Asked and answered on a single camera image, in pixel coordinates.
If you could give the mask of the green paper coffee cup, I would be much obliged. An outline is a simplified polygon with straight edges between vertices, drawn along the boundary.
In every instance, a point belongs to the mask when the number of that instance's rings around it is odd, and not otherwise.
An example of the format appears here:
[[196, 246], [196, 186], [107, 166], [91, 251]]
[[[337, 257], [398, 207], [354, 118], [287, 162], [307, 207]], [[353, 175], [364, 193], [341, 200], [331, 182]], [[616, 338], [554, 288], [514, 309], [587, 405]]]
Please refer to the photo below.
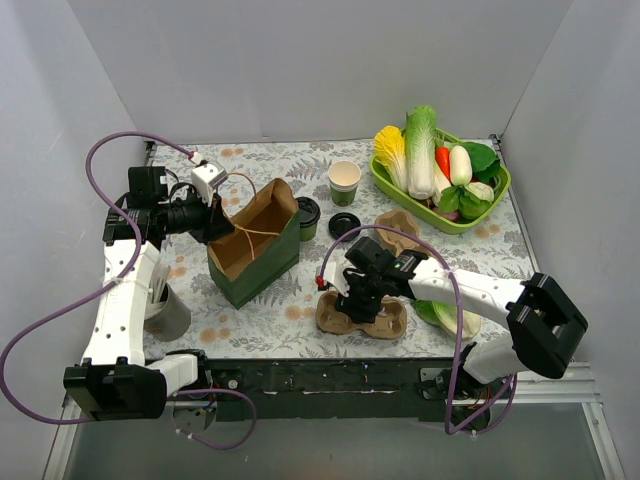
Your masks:
[[308, 242], [314, 238], [317, 224], [320, 219], [320, 207], [317, 202], [309, 197], [296, 198], [299, 212], [300, 241]]

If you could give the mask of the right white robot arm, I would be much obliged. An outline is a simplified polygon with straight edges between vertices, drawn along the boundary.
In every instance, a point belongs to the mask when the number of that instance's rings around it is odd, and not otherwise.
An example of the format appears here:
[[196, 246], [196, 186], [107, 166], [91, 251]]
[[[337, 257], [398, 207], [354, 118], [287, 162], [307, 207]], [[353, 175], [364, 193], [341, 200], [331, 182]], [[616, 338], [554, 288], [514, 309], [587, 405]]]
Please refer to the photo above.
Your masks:
[[548, 379], [564, 376], [588, 322], [550, 276], [500, 279], [444, 268], [417, 250], [400, 254], [363, 237], [341, 263], [325, 266], [322, 279], [338, 292], [336, 309], [356, 323], [371, 323], [383, 297], [406, 297], [454, 307], [500, 323], [506, 333], [486, 343], [471, 343], [452, 368], [454, 389], [475, 397], [495, 380], [524, 371]]

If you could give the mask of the grey straw holder cup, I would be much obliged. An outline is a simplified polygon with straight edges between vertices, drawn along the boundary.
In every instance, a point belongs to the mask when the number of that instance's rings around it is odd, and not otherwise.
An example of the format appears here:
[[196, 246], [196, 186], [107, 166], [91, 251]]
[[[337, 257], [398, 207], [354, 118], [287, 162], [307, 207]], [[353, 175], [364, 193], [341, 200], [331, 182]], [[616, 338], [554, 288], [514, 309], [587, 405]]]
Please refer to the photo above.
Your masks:
[[191, 311], [169, 284], [166, 284], [160, 300], [148, 304], [144, 331], [162, 342], [181, 338], [191, 325]]

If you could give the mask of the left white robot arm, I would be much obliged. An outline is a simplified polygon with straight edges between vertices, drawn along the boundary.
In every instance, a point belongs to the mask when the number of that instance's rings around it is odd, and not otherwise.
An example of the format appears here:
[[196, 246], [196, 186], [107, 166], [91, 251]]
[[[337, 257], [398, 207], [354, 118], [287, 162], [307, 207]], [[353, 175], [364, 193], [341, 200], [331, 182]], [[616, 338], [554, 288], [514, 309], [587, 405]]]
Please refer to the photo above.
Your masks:
[[188, 233], [208, 244], [234, 231], [217, 189], [228, 178], [215, 162], [200, 162], [189, 181], [170, 186], [161, 166], [132, 167], [129, 190], [110, 207], [103, 232], [104, 283], [93, 332], [79, 364], [65, 370], [63, 385], [96, 421], [155, 419], [181, 390], [193, 400], [213, 386], [198, 350], [147, 361], [144, 329], [170, 324], [175, 337], [191, 314], [166, 282], [160, 259], [167, 236]]

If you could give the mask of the brown pulp cup carrier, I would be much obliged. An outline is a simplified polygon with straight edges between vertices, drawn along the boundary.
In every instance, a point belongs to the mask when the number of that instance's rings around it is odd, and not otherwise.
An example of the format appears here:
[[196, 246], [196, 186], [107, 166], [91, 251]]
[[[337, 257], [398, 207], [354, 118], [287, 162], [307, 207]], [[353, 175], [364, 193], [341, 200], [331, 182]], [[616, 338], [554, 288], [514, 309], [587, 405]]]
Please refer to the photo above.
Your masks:
[[381, 310], [373, 323], [355, 323], [347, 314], [335, 309], [337, 291], [327, 291], [318, 300], [315, 321], [317, 327], [327, 333], [347, 335], [356, 331], [382, 340], [401, 338], [407, 329], [407, 311], [396, 298], [384, 297]]

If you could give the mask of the green brown paper bag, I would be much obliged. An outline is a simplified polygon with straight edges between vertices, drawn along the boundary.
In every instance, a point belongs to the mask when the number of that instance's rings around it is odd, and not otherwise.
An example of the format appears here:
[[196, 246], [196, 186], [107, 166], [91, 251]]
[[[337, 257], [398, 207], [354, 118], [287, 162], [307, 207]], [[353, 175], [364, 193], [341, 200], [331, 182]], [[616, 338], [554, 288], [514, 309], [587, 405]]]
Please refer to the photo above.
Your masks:
[[231, 218], [233, 233], [207, 246], [210, 276], [242, 308], [299, 261], [300, 215], [289, 184], [276, 178]]

